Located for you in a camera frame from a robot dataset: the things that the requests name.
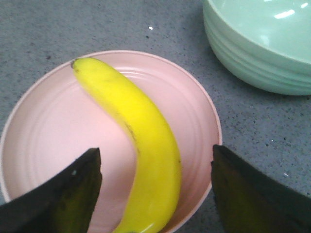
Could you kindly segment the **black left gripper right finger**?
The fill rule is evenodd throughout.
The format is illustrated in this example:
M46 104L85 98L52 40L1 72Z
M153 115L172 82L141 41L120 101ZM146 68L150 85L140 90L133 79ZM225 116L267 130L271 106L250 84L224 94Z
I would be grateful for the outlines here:
M227 233L309 233L311 199L260 172L225 146L213 146L211 181Z

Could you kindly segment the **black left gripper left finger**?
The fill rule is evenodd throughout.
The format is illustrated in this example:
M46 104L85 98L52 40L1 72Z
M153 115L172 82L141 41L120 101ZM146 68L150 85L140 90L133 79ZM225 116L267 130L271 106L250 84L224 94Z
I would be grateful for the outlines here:
M101 154L88 149L71 165L0 207L2 233L86 233L102 184Z

